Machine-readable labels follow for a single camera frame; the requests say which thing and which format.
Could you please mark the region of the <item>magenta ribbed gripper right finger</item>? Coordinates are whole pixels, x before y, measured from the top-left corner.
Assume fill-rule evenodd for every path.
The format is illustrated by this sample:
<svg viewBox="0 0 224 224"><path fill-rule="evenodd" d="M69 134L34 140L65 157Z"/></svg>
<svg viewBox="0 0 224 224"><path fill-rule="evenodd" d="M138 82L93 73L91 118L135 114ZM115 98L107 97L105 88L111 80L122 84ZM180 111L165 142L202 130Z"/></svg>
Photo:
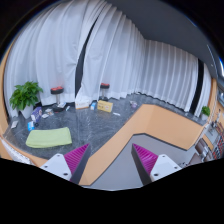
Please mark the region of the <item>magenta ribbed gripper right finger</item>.
<svg viewBox="0 0 224 224"><path fill-rule="evenodd" d="M156 155L135 143L132 144L131 153L144 185L181 170L181 167L166 154Z"/></svg>

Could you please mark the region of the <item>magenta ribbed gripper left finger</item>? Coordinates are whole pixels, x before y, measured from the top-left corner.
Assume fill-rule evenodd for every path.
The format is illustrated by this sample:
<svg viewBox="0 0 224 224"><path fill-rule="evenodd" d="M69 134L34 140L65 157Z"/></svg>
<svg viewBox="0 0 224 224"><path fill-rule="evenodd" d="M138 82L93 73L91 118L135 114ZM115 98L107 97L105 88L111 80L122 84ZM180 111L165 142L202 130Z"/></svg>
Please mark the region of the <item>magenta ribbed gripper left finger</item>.
<svg viewBox="0 0 224 224"><path fill-rule="evenodd" d="M91 154L88 144L78 147L65 155L55 154L41 169L78 184Z"/></svg>

